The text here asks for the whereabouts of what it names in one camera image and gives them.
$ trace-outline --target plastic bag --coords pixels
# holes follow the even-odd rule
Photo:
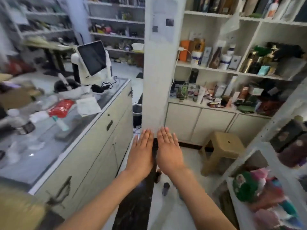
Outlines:
[[[48,111],[48,114],[50,117],[57,116],[58,118],[65,118],[73,104],[75,104],[75,102],[72,100],[62,100],[58,104],[56,104],[55,107],[51,108]]]

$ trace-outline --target beige stool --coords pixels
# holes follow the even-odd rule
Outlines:
[[[205,147],[213,147],[210,157],[207,157]],[[201,170],[203,176],[214,171],[222,157],[236,159],[245,148],[237,135],[213,131],[204,142],[200,153],[204,155],[204,164]]]

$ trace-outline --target white tile floor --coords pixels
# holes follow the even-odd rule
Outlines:
[[[136,78],[142,68],[137,68],[136,66],[129,66],[127,64],[112,63],[113,76],[129,78],[132,81],[133,98],[132,102],[138,102],[141,94],[143,93],[143,79]],[[52,93],[53,85],[59,80],[57,77],[44,75],[42,71],[37,71],[34,73],[22,74],[18,77],[12,79],[12,81],[25,81],[32,80],[37,88],[43,88],[46,93]]]
[[[198,182],[204,187],[206,192],[215,182],[218,176],[203,177],[200,174],[202,167],[202,158],[198,154],[198,150],[182,147],[184,161],[187,166],[194,172]],[[124,170],[127,164],[128,153],[125,155],[120,171]],[[168,182],[171,187],[166,197],[162,196],[163,184]],[[115,209],[109,220],[105,224],[103,230],[111,230],[118,208]],[[178,191],[172,185],[170,179],[162,174],[158,184],[154,184],[153,196],[151,200],[150,215],[148,220],[148,230],[184,230],[196,229],[193,219],[184,204],[179,198]]]

